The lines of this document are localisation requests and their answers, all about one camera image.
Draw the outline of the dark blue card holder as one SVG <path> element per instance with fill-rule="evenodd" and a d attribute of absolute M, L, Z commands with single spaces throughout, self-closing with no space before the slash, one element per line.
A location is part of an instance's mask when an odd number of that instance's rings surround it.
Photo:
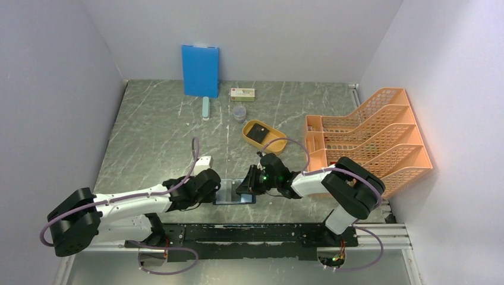
<path fill-rule="evenodd" d="M 255 204 L 256 196 L 253 194 L 238 194 L 237 188 L 243 179 L 222 179 L 220 189 L 216 192 L 214 205 L 240 205 Z"/>

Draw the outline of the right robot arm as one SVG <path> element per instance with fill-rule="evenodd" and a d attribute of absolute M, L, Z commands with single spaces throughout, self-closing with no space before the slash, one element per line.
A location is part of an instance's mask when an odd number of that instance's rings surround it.
<path fill-rule="evenodd" d="M 265 154 L 252 164 L 237 186 L 238 195 L 263 195 L 276 189 L 287 199 L 329 194 L 338 206 L 325 218 L 321 239 L 329 246 L 342 240 L 344 231 L 358 220 L 365 220 L 377 208 L 385 193 L 385 183 L 348 157 L 330 167 L 312 172 L 290 171 L 275 154 Z"/>

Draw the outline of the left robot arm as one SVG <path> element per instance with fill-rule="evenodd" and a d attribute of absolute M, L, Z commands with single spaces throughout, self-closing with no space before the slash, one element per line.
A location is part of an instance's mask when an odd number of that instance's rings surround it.
<path fill-rule="evenodd" d="M 211 202 L 220 186 L 220 176 L 206 169 L 195 176 L 118 194 L 94 194 L 80 188 L 48 214 L 44 230 L 50 231 L 52 242 L 41 241 L 58 257 L 77 254 L 95 243 L 120 240 L 155 247 L 165 237 L 160 213 Z"/>

